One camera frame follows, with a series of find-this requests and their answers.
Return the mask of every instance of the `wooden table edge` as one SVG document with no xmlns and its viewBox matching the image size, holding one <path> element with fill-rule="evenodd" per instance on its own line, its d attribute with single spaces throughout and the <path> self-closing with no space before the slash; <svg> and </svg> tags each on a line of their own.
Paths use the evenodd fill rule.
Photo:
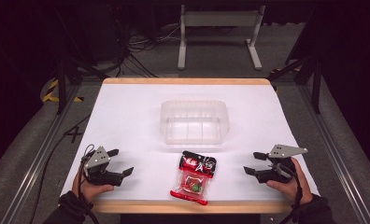
<svg viewBox="0 0 370 224">
<path fill-rule="evenodd" d="M 109 77 L 103 84 L 271 85 L 266 78 Z"/>
<path fill-rule="evenodd" d="M 291 212 L 288 202 L 97 201 L 93 211 L 115 214 L 274 214 Z"/>
</svg>

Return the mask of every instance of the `black wire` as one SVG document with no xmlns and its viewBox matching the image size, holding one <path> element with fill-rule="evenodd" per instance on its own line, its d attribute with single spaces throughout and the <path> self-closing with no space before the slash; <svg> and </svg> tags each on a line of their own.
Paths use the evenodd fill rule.
<svg viewBox="0 0 370 224">
<path fill-rule="evenodd" d="M 163 32 L 162 31 L 160 31 L 160 33 L 159 33 L 159 37 L 157 37 L 158 39 L 157 39 L 157 41 L 154 41 L 154 42 L 152 42 L 152 41 L 146 41 L 145 43 L 142 43 L 142 44 L 144 44 L 144 46 L 143 46 L 143 48 L 137 48 L 137 47 L 134 47 L 132 44 L 129 44 L 128 45 L 128 48 L 129 49 L 135 49 L 135 50 L 132 50 L 131 52 L 134 52 L 134 53 L 139 53 L 139 52 L 141 52 L 141 51 L 143 51 L 143 50 L 153 50 L 153 49 L 155 49 L 156 47 L 158 47 L 159 45 L 161 45 L 162 43 L 165 43 L 165 42 L 168 42 L 168 41 L 171 41 L 172 40 L 172 38 L 169 38 L 171 35 L 172 36 L 175 36 L 175 35 L 177 35 L 177 33 L 179 32 L 179 29 L 178 28 L 176 28 L 176 30 L 173 32 L 173 31 L 167 31 L 167 33 L 169 33 L 169 35 L 166 35 L 165 37 L 162 37 L 163 36 Z M 144 40 L 148 40 L 147 38 L 144 38 L 144 39 L 142 39 L 142 40 L 135 40 L 134 42 L 137 42 L 137 41 L 144 41 Z"/>
<path fill-rule="evenodd" d="M 118 73 L 116 74 L 115 77 L 118 77 L 120 73 L 121 73 L 121 66 L 119 65 Z"/>
<path fill-rule="evenodd" d="M 132 61 L 129 58 L 127 58 L 127 60 L 129 60 L 131 63 L 133 63 L 134 66 L 137 67 L 139 70 L 143 71 L 146 74 L 147 77 L 150 77 L 150 75 L 144 69 L 142 69 L 141 67 L 139 67 L 138 64 L 136 64 L 134 61 Z"/>
<path fill-rule="evenodd" d="M 111 72 L 113 70 L 115 70 L 117 67 L 121 66 L 121 63 L 122 63 L 122 60 L 120 59 L 114 59 L 114 64 L 107 67 L 107 68 L 102 68 L 102 69 L 96 69 L 94 67 L 95 70 L 99 71 L 99 72 L 102 72 L 104 74 L 108 73 L 108 72 Z M 79 71 L 83 76 L 92 76 L 93 73 L 90 73 L 90 72 L 87 72 L 87 71 Z"/>
<path fill-rule="evenodd" d="M 135 53 L 141 52 L 141 51 L 145 50 L 147 47 L 149 47 L 151 45 L 151 42 L 147 38 L 145 38 L 143 35 L 141 35 L 139 33 L 130 35 L 130 40 L 132 40 L 132 38 L 134 38 L 134 37 L 136 37 L 136 40 L 133 40 L 132 41 L 133 43 L 140 42 L 140 41 L 145 41 L 145 40 L 147 40 L 147 41 L 145 41 L 143 43 L 139 43 L 139 44 L 143 44 L 143 48 L 137 48 L 137 47 L 134 47 L 133 44 L 128 43 L 128 45 L 127 45 L 128 49 L 135 49 L 135 51 L 134 50 L 130 50 L 131 52 L 135 52 Z"/>
<path fill-rule="evenodd" d="M 214 32 L 217 32 L 217 33 L 220 33 L 222 35 L 228 35 L 230 34 L 233 30 L 234 30 L 234 26 L 231 26 L 231 27 L 212 27 L 212 31 Z"/>
<path fill-rule="evenodd" d="M 49 164 L 49 161 L 50 161 L 50 158 L 51 156 L 53 155 L 53 152 L 55 151 L 55 149 L 57 148 L 57 146 L 59 146 L 59 144 L 63 141 L 63 139 L 70 133 L 72 132 L 74 129 L 76 129 L 80 123 L 82 123 L 83 121 L 85 121 L 86 119 L 88 119 L 90 117 L 90 115 L 86 116 L 86 118 L 82 119 L 80 122 L 78 122 L 76 125 L 74 125 L 71 129 L 69 129 L 68 131 L 66 131 L 63 136 L 59 139 L 59 141 L 57 141 L 57 143 L 54 145 L 53 149 L 51 150 L 47 160 L 45 161 L 45 165 L 43 167 L 43 173 L 42 173 L 42 177 L 41 177 L 41 180 L 40 180 L 40 183 L 39 183 L 39 189 L 38 189 L 38 192 L 37 192 L 37 195 L 36 195 L 36 203 L 34 205 L 34 209 L 33 209 L 33 213 L 31 215 L 31 219 L 30 219 L 30 224 L 33 223 L 34 221 L 34 216 L 36 214 L 36 208 L 37 208 L 37 205 L 39 203 L 39 198 L 40 198 L 40 194 L 41 194 L 41 191 L 42 191 L 42 185 L 43 185 L 43 181 L 45 179 L 45 174 L 46 174 L 46 171 L 48 169 L 48 164 Z"/>
<path fill-rule="evenodd" d="M 86 210 L 86 215 L 88 215 L 92 219 L 94 224 L 99 224 L 99 222 L 97 220 L 97 217 L 94 215 L 94 213 L 92 212 L 92 210 L 89 207 L 90 202 L 86 201 L 86 198 L 83 196 L 82 191 L 81 191 L 81 185 L 84 183 L 84 181 L 86 181 L 86 178 L 82 181 L 82 177 L 83 177 L 83 172 L 84 172 L 84 166 L 85 166 L 85 164 L 88 160 L 89 160 L 89 158 L 82 158 L 82 160 L 80 162 L 80 166 L 79 166 L 79 170 L 78 170 L 78 200 L 82 204 L 83 208 Z"/>
<path fill-rule="evenodd" d="M 293 215 L 293 211 L 295 210 L 295 208 L 297 208 L 299 206 L 299 203 L 301 202 L 303 193 L 302 193 L 301 183 L 300 183 L 299 178 L 298 178 L 298 174 L 296 172 L 293 172 L 290 168 L 288 168 L 288 167 L 286 167 L 282 164 L 279 165 L 279 168 L 286 171 L 290 175 L 292 175 L 295 178 L 296 185 L 297 185 L 296 196 L 295 196 L 295 204 L 292 207 L 292 211 L 280 222 L 280 224 L 285 224 L 291 219 L 291 217 Z"/>
<path fill-rule="evenodd" d="M 123 63 L 123 65 L 124 65 L 127 69 L 129 69 L 130 71 L 132 71 L 134 74 L 140 75 L 140 76 L 142 76 L 142 77 L 148 77 L 148 76 L 146 76 L 146 75 L 142 75 L 142 74 L 139 74 L 139 73 L 137 73 L 137 72 L 133 71 L 133 70 L 132 70 L 131 68 L 129 68 L 125 63 Z"/>
<path fill-rule="evenodd" d="M 88 151 L 88 153 L 90 153 L 90 152 L 94 149 L 94 144 L 90 144 L 90 145 L 88 145 L 88 146 L 85 148 L 85 152 L 83 153 L 83 156 L 86 156 L 86 151 L 87 151 L 87 149 L 88 149 L 89 147 L 92 147 L 92 148 Z"/>
<path fill-rule="evenodd" d="M 143 67 L 145 69 L 145 71 L 147 71 L 151 76 L 157 77 L 156 75 L 154 75 L 153 73 L 151 73 L 132 53 L 130 53 L 130 56 L 132 58 L 134 58 L 139 63 L 139 65 L 141 65 L 141 67 Z"/>
</svg>

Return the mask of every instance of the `metal frame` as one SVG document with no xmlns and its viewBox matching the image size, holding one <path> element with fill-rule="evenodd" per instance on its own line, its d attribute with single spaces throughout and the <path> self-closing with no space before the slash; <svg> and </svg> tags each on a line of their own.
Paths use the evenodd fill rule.
<svg viewBox="0 0 370 224">
<path fill-rule="evenodd" d="M 314 119 L 320 134 L 323 138 L 323 143 L 325 145 L 324 149 L 326 150 L 328 157 L 333 164 L 336 173 L 339 177 L 342 187 L 347 193 L 350 203 L 353 206 L 353 209 L 360 221 L 360 223 L 370 224 L 370 213 L 366 207 L 363 198 L 360 192 L 357 189 L 357 186 L 354 183 L 353 177 L 351 176 L 349 170 L 346 168 L 346 164 L 343 162 L 339 150 L 337 149 L 334 140 L 332 139 L 324 121 L 321 116 L 315 113 L 314 105 L 310 103 L 310 93 L 307 90 L 306 86 L 298 86 L 299 92 L 301 92 L 302 98 L 307 105 L 308 111 L 312 118 Z"/>
<path fill-rule="evenodd" d="M 257 11 L 186 11 L 185 6 L 181 5 L 181 42 L 179 44 L 178 69 L 185 69 L 185 30 L 187 26 L 252 26 L 252 38 L 247 38 L 246 43 L 254 68 L 262 70 L 255 42 L 261 27 L 264 9 L 265 6 L 261 6 Z"/>
<path fill-rule="evenodd" d="M 67 102 L 72 102 L 72 99 L 75 98 L 78 92 L 79 86 L 71 86 Z M 7 209 L 4 217 L 2 218 L 1 224 L 15 223 L 19 212 L 21 211 L 25 201 L 28 198 L 28 195 L 31 192 L 31 189 L 38 178 L 39 173 L 43 169 L 44 164 L 47 162 L 50 152 L 53 150 L 53 139 L 56 136 L 56 133 L 60 129 L 61 124 L 65 118 L 65 114 L 68 111 L 71 104 L 66 104 L 63 108 L 62 113 L 58 114 L 54 119 L 53 123 L 50 126 L 49 132 L 45 137 L 41 147 L 39 148 L 36 157 L 34 158 L 33 163 L 30 166 L 30 169 L 27 171 L 19 189 L 17 190 L 16 195 L 13 198 L 12 203 Z"/>
</svg>

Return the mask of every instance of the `aluminum rail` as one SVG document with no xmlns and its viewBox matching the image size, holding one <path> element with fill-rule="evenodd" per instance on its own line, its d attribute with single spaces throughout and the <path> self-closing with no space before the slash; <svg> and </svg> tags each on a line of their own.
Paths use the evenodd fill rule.
<svg viewBox="0 0 370 224">
<path fill-rule="evenodd" d="M 71 86 L 68 91 L 67 95 L 67 104 L 63 108 L 63 111 L 60 115 L 57 115 L 54 119 L 53 123 L 50 126 L 49 132 L 46 135 L 41 147 L 39 148 L 36 157 L 34 158 L 33 163 L 31 164 L 28 172 L 25 175 L 19 189 L 17 190 L 16 195 L 13 198 L 12 203 L 10 204 L 7 212 L 5 213 L 4 217 L 2 218 L 1 224 L 9 224 L 14 223 L 19 212 L 21 211 L 22 207 L 26 199 L 28 198 L 31 189 L 36 182 L 36 179 L 43 169 L 45 162 L 49 157 L 50 152 L 53 150 L 53 139 L 56 136 L 61 124 L 63 123 L 65 114 L 67 113 L 69 107 L 71 106 L 72 99 L 75 98 L 76 93 L 78 92 L 79 86 Z"/>
<path fill-rule="evenodd" d="M 298 86 L 298 90 L 301 92 L 302 98 L 304 99 L 308 107 L 308 111 L 319 128 L 320 134 L 323 138 L 323 143 L 325 145 L 324 149 L 327 152 L 328 157 L 330 158 L 336 170 L 339 180 L 342 183 L 343 189 L 347 193 L 350 203 L 353 206 L 353 209 L 358 219 L 360 220 L 360 223 L 370 224 L 370 213 L 368 211 L 368 208 L 363 202 L 363 198 L 360 195 L 360 192 L 357 190 L 357 187 L 353 181 L 353 177 L 346 168 L 346 165 L 339 154 L 334 140 L 329 134 L 327 126 L 325 125 L 321 116 L 315 113 L 313 105 L 310 103 L 309 100 L 311 97 L 310 92 L 307 90 L 306 86 Z"/>
</svg>

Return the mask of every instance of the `clear plastic container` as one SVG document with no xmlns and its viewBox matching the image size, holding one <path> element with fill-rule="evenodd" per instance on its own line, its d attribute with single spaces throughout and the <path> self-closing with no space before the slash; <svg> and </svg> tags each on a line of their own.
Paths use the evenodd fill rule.
<svg viewBox="0 0 370 224">
<path fill-rule="evenodd" d="M 166 101 L 161 108 L 161 132 L 169 145 L 217 145 L 229 132 L 222 101 Z"/>
</svg>

